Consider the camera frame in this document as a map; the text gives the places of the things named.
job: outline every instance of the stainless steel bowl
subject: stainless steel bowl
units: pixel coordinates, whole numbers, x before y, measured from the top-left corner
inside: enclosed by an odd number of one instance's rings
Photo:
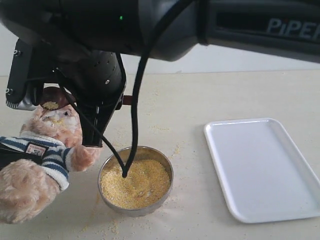
[[[131,151],[131,147],[127,147],[127,148],[124,148],[124,149],[122,149],[122,150],[120,150],[118,152],[123,161],[128,159],[130,151]],[[127,215],[129,217],[136,218],[136,217],[145,216],[147,214],[151,214],[156,209],[158,209],[159,207],[162,206],[162,204],[166,201],[166,199],[170,195],[170,192],[171,192],[172,187],[173,187],[173,179],[174,179],[173,167],[172,167],[169,159],[165,155],[163,155],[161,152],[159,152],[158,150],[156,150],[154,148],[151,148],[151,147],[147,147],[147,146],[138,146],[134,161],[143,161],[143,160],[148,160],[148,159],[156,160],[156,161],[158,161],[159,163],[161,163],[164,166],[165,170],[167,171],[167,173],[169,175],[169,179],[170,179],[170,187],[169,187],[168,191],[157,202],[155,202],[152,205],[149,205],[147,207],[143,207],[143,208],[125,209],[125,208],[121,208],[121,207],[118,207],[118,206],[112,204],[103,195],[102,187],[101,187],[101,173],[102,173],[102,170],[110,169],[114,165],[118,165],[119,164],[117,159],[116,159],[116,157],[114,155],[112,155],[102,165],[102,167],[100,169],[100,172],[99,172],[99,176],[98,176],[99,192],[100,192],[100,195],[101,195],[103,201],[105,202],[105,204],[108,207],[110,207],[111,209],[113,209],[117,213],[124,214],[124,215]]]

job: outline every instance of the white table surface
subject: white table surface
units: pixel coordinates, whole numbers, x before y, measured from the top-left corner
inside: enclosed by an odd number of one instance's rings
[[[127,94],[133,76],[128,77]],[[7,78],[1,78],[5,89]],[[17,135],[29,114],[5,107],[2,135]],[[139,144],[172,161],[174,186],[153,214],[115,214],[98,195],[105,148],[87,172],[33,220],[1,225],[1,240],[319,240],[320,218],[243,224],[229,213],[204,137],[211,121],[270,117],[280,121],[320,177],[320,71],[146,75],[139,102]],[[105,136],[117,149],[131,144],[130,108],[112,118]]]

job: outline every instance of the white plastic tray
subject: white plastic tray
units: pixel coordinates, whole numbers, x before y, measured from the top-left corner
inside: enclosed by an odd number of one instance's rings
[[[211,122],[204,133],[227,206],[237,220],[320,216],[320,181],[277,120]]]

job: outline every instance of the teddy bear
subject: teddy bear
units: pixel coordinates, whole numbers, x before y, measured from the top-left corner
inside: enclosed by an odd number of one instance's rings
[[[22,158],[0,170],[0,223],[31,220],[68,188],[69,172],[86,171],[100,157],[102,148],[82,145],[79,115],[61,102],[54,110],[37,106],[19,137],[0,137],[2,145],[42,161]]]

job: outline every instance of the robotic arm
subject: robotic arm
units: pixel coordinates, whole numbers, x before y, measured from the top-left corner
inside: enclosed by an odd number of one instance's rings
[[[103,133],[114,111],[130,105],[120,54],[141,56],[154,27],[178,1],[1,0],[1,23],[19,38],[7,105],[32,110],[44,83],[63,84]],[[319,43],[320,0],[195,0],[161,35],[150,58],[176,61],[201,44],[320,63]],[[83,145],[101,147],[100,135],[80,119]]]

